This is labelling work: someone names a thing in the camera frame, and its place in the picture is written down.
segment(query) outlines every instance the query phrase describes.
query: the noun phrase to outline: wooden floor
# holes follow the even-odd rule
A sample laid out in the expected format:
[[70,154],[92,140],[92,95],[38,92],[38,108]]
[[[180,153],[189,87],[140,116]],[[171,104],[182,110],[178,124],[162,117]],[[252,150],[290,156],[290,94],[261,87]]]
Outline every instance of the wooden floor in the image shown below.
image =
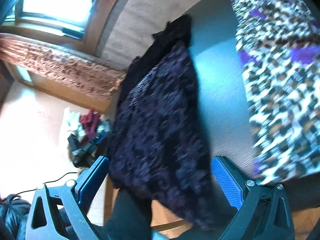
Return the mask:
[[[0,111],[0,195],[17,193],[33,189],[44,181],[55,180],[69,171],[77,169],[69,162],[64,149],[59,147],[59,131],[63,110],[70,107],[72,111],[82,114],[87,109],[73,105],[45,93],[33,90],[15,82]],[[68,179],[76,179],[70,174],[62,180],[51,184],[58,186]],[[103,206],[105,184],[100,187],[88,214],[89,220],[98,225],[103,223]],[[34,192],[21,196],[29,202]],[[152,225],[160,225],[179,220],[158,202],[153,202]],[[296,212],[293,220],[296,240],[304,240],[320,217],[320,208]],[[190,228],[185,225],[163,231],[169,238],[177,237]]]

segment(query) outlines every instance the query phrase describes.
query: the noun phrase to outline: window frame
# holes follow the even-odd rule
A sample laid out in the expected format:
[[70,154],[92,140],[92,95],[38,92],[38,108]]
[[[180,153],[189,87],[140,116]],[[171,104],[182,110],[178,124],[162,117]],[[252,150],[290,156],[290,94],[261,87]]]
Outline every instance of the window frame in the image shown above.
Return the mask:
[[24,0],[18,0],[17,3],[14,5],[15,6],[14,16],[13,15],[7,16],[4,21],[5,22],[15,21],[17,23],[23,23],[23,22],[33,23],[33,24],[42,25],[45,27],[54,28],[60,31],[62,31],[63,28],[67,28],[75,32],[84,32],[87,25],[89,24],[90,16],[91,16],[91,13],[94,11],[93,8],[96,2],[97,0],[92,0],[92,7],[90,11],[87,13],[85,20],[83,22],[77,22],[77,21],[72,21],[65,18],[51,17],[46,14],[24,11],[23,10]]
[[117,0],[94,0],[88,23],[82,39],[75,39],[58,29],[41,26],[34,22],[5,21],[0,26],[0,32],[12,33],[35,40],[48,42],[74,49],[89,55],[96,55],[96,48],[106,21]]

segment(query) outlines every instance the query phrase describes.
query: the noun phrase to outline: black leather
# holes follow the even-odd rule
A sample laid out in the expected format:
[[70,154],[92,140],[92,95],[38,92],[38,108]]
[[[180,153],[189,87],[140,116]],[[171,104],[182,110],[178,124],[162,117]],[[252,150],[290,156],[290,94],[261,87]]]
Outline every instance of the black leather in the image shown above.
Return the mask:
[[[199,115],[212,157],[229,157],[246,175],[253,177],[254,150],[249,112],[237,55],[238,22],[230,0],[202,0],[186,12],[192,16],[189,51],[199,83]],[[285,182],[292,210],[320,205],[320,174]],[[214,180],[216,212],[231,215],[219,185]]]
[[0,218],[16,240],[25,239],[30,206],[28,201],[17,198],[17,195],[9,195],[0,203]]

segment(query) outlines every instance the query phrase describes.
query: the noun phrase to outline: leopard print fabric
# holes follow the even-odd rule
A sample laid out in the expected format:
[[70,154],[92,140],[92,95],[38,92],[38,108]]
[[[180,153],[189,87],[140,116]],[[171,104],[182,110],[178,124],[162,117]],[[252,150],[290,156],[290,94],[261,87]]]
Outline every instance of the leopard print fabric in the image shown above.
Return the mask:
[[320,171],[320,25],[302,0],[232,0],[259,184]]

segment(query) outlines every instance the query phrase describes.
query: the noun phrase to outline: black cable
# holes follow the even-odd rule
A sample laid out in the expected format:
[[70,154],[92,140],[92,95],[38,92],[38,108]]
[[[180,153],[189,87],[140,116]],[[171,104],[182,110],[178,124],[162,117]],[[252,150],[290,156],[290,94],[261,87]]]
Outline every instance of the black cable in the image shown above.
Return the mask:
[[[64,174],[61,178],[56,179],[56,180],[53,180],[53,181],[47,181],[47,182],[45,182],[44,184],[46,184],[46,183],[51,183],[51,182],[56,182],[56,181],[62,179],[64,176],[66,176],[66,175],[68,175],[68,174],[72,174],[72,173],[77,173],[77,172],[68,172],[68,173]],[[26,192],[30,192],[30,191],[34,191],[34,190],[36,190],[36,188],[35,188],[35,189],[31,189],[31,190],[25,190],[25,191],[19,192],[19,193],[17,193],[16,195],[20,195],[20,194],[22,194],[22,193],[26,193]]]

